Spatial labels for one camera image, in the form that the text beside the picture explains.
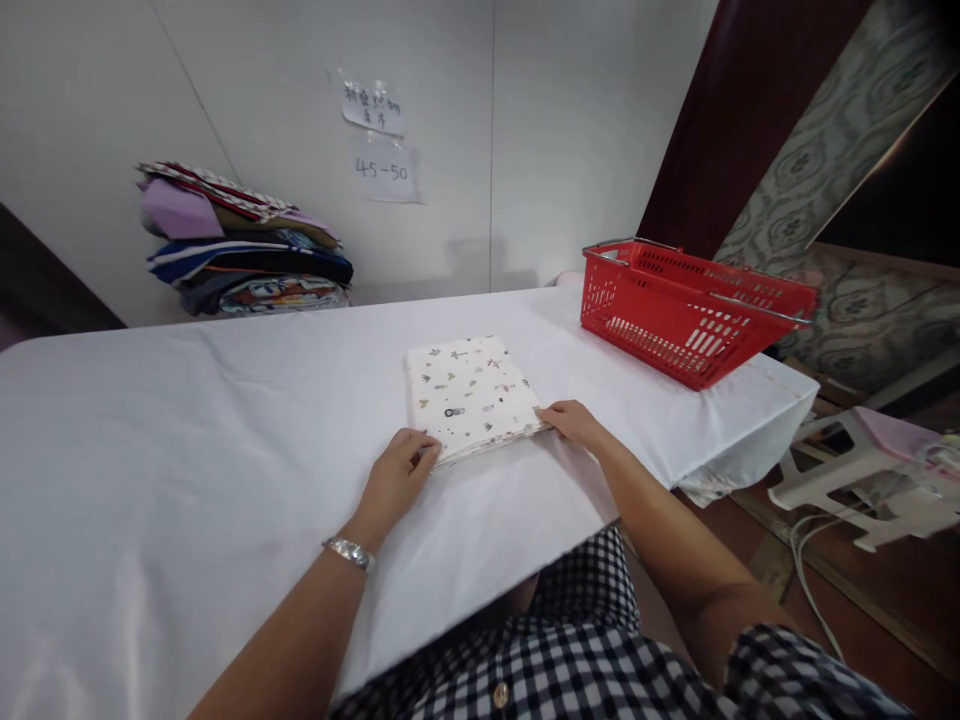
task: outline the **silver watch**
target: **silver watch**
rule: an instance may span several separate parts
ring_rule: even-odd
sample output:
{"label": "silver watch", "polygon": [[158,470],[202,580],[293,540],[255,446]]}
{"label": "silver watch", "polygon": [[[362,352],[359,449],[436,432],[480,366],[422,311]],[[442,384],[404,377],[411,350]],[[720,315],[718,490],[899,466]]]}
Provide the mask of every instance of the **silver watch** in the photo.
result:
{"label": "silver watch", "polygon": [[337,555],[346,558],[368,575],[373,572],[373,567],[377,564],[377,559],[372,553],[368,553],[362,547],[349,540],[338,537],[327,538],[323,541],[323,546],[330,548],[337,553]]}

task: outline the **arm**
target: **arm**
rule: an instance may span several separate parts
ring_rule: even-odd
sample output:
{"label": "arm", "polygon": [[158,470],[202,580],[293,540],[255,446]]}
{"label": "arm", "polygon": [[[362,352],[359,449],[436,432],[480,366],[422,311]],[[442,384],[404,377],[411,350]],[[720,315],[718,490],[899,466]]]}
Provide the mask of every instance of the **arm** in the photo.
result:
{"label": "arm", "polygon": [[[360,505],[338,536],[376,555],[413,506],[439,454],[440,443],[433,438],[415,430],[398,432],[374,464]],[[324,717],[365,585],[360,567],[331,550],[321,552],[190,720]]]}
{"label": "arm", "polygon": [[750,571],[583,405],[558,402],[539,414],[600,462],[622,527],[709,683],[723,687],[730,651],[748,627],[771,623],[799,634]]}

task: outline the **white tablecloth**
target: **white tablecloth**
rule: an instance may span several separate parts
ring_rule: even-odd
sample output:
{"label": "white tablecloth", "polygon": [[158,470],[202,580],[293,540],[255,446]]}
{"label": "white tablecloth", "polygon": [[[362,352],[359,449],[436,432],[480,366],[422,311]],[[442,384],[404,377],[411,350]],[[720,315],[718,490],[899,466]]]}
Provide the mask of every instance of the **white tablecloth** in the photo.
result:
{"label": "white tablecloth", "polygon": [[[711,461],[755,481],[812,403],[813,381],[762,356],[691,392],[581,329],[579,303],[545,288],[0,354],[0,715],[185,716],[407,423],[409,348],[498,335],[544,404],[582,400],[667,487]],[[435,474],[383,548],[339,690],[615,515],[592,458],[554,434]]]}

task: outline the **red plastic basket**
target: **red plastic basket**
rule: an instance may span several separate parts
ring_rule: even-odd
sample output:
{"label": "red plastic basket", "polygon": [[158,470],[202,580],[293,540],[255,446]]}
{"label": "red plastic basket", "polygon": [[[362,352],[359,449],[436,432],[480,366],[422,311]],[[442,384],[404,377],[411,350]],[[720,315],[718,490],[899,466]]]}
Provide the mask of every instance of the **red plastic basket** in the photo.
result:
{"label": "red plastic basket", "polygon": [[583,249],[580,324],[694,390],[812,324],[815,288],[642,238]]}

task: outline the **checkered shirt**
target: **checkered shirt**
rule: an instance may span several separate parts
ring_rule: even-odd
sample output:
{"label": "checkered shirt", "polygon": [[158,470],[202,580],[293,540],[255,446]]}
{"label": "checkered shirt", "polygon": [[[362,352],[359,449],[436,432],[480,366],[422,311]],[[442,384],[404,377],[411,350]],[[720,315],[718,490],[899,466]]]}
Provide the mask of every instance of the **checkered shirt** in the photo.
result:
{"label": "checkered shirt", "polygon": [[744,631],[723,692],[640,633],[617,528],[540,573],[530,610],[444,636],[344,698],[336,718],[912,717],[876,685],[783,627]]}

